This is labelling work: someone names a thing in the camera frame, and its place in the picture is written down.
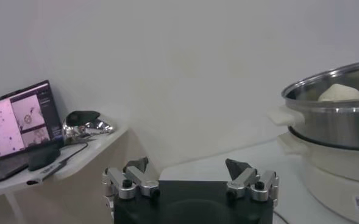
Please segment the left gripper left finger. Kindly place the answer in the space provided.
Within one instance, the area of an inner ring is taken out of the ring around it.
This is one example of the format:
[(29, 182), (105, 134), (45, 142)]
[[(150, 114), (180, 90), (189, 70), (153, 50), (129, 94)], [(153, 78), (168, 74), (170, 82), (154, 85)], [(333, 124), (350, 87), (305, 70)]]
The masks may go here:
[(122, 200), (131, 200), (138, 191), (144, 197), (158, 198), (159, 182), (145, 174), (148, 164), (148, 158), (144, 157), (129, 161), (122, 170), (115, 167), (106, 168), (102, 173), (104, 196), (117, 195)]

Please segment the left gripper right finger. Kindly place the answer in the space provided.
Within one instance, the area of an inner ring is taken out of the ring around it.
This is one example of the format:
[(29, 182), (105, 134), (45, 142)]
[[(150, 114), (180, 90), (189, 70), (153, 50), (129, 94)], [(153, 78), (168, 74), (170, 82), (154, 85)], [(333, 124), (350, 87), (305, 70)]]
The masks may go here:
[(227, 198), (235, 201), (249, 194), (253, 201), (278, 201), (279, 176), (275, 171), (267, 170), (259, 174), (248, 163), (234, 159), (225, 160), (231, 181), (227, 182)]

